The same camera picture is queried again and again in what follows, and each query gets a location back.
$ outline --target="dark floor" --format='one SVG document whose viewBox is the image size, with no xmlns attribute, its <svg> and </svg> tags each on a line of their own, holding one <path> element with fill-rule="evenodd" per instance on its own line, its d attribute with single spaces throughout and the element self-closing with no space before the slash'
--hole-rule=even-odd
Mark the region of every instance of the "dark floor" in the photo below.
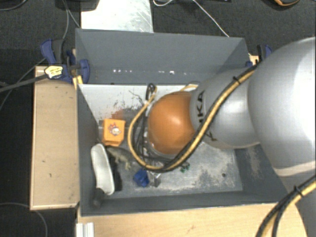
<svg viewBox="0 0 316 237">
<path fill-rule="evenodd" d="M 257 44 L 272 49 L 294 40 L 315 36 L 316 3 L 301 0 L 280 7 L 272 0 L 197 0 L 232 37 L 246 39 L 250 53 Z M 69 2 L 79 20 L 79 3 Z M 61 38 L 66 13 L 59 0 L 29 0 L 19 9 L 0 11 L 0 81 L 15 83 L 42 57 L 39 45 L 45 39 Z M 153 7 L 154 31 L 221 36 L 215 24 L 190 0 L 177 0 L 166 7 Z M 75 46 L 75 25 L 70 21 L 65 48 Z M 5 94 L 0 94 L 0 104 Z M 0 111 L 0 203 L 29 203 L 32 146 L 32 86 L 14 90 Z M 48 236 L 71 237 L 75 211 L 43 212 Z M 16 205 L 0 204 L 0 237 L 44 236 L 44 226 L 35 213 Z"/>
</svg>

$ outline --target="white object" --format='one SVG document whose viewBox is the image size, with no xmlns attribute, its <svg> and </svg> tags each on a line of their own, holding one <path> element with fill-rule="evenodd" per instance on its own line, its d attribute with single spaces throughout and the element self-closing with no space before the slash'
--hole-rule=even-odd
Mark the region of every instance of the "white object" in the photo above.
<svg viewBox="0 0 316 237">
<path fill-rule="evenodd" d="M 102 144 L 91 148 L 91 159 L 96 178 L 96 188 L 100 188 L 107 195 L 114 193 L 114 179 L 108 155 Z"/>
<path fill-rule="evenodd" d="M 76 224 L 76 237 L 94 237 L 94 224 L 89 222 L 87 224 Z"/>
<path fill-rule="evenodd" d="M 149 1 L 100 0 L 95 10 L 81 13 L 81 27 L 83 29 L 152 33 L 153 24 Z"/>
</svg>

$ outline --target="wooden board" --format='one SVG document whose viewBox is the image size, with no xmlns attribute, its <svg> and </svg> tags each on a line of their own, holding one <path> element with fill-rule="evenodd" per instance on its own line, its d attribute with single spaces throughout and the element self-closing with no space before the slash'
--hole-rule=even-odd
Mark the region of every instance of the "wooden board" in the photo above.
<svg viewBox="0 0 316 237">
<path fill-rule="evenodd" d="M 43 74 L 36 68 L 36 76 Z M 59 80 L 35 83 L 30 209 L 75 207 L 79 201 L 76 92 Z"/>
<path fill-rule="evenodd" d="M 94 223 L 95 237 L 254 237 L 274 204 L 220 207 L 198 210 L 81 217 L 79 223 Z M 270 237 L 271 230 L 264 236 Z M 278 237 L 306 237 L 295 206 L 280 222 Z"/>
</svg>

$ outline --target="orange object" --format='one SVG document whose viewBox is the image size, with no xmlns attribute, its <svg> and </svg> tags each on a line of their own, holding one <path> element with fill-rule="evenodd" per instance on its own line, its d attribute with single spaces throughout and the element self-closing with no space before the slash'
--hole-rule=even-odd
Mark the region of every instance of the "orange object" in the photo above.
<svg viewBox="0 0 316 237">
<path fill-rule="evenodd" d="M 106 118 L 103 121 L 103 139 L 105 146 L 118 147 L 124 140 L 125 121 Z"/>
<path fill-rule="evenodd" d="M 191 94 L 173 92 L 161 97 L 148 117 L 148 136 L 154 149 L 160 153 L 177 154 L 192 139 L 194 128 L 190 120 Z"/>
</svg>

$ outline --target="grey bin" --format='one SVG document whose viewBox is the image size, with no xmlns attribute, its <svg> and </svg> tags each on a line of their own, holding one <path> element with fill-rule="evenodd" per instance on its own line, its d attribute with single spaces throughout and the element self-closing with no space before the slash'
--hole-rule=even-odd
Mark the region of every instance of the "grey bin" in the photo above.
<svg viewBox="0 0 316 237">
<path fill-rule="evenodd" d="M 191 81 L 245 67 L 248 52 L 241 38 L 95 30 L 76 31 L 76 51 L 91 67 L 89 84 L 77 90 L 82 216 L 267 203 L 286 194 L 260 146 L 221 151 L 201 143 L 190 170 L 163 174 L 157 188 L 136 186 L 132 177 L 140 167 L 132 157 L 130 171 L 117 164 L 120 188 L 94 207 L 90 150 L 99 143 L 99 120 L 124 109 L 128 125 L 147 83 L 158 85 L 159 98 Z"/>
</svg>

